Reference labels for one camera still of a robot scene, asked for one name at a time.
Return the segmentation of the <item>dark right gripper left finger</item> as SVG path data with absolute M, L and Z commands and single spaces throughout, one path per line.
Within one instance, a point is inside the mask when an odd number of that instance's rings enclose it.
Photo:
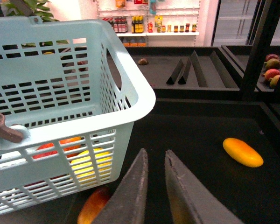
M 94 224 L 143 224 L 148 186 L 148 155 L 141 149 Z

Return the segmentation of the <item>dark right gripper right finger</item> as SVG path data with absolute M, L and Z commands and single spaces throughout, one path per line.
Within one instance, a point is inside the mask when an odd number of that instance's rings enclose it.
M 241 224 L 171 150 L 165 153 L 165 180 L 175 224 Z

